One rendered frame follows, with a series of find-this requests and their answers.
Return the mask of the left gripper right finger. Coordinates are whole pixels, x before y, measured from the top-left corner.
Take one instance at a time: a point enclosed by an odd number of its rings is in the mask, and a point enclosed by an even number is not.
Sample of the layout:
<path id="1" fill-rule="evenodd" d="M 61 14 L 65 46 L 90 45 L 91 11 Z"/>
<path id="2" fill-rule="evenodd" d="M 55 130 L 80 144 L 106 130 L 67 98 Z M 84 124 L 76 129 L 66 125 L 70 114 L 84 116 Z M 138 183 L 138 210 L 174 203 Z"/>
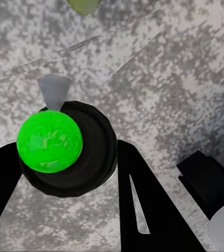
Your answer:
<path id="1" fill-rule="evenodd" d="M 137 148 L 117 143 L 121 252 L 204 252 Z M 138 231 L 130 175 L 150 234 Z"/>

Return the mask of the insectifuge atomizer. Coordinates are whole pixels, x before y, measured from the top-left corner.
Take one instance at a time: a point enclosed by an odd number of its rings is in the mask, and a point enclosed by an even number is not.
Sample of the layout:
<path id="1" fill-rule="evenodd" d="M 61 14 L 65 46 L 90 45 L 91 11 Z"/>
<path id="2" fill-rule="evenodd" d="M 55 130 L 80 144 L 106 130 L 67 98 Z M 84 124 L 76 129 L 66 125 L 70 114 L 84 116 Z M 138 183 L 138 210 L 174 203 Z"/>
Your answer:
<path id="1" fill-rule="evenodd" d="M 101 186 L 117 170 L 117 137 L 95 106 L 65 101 L 71 79 L 47 74 L 37 82 L 46 106 L 18 131 L 21 171 L 44 194 L 79 197 Z"/>

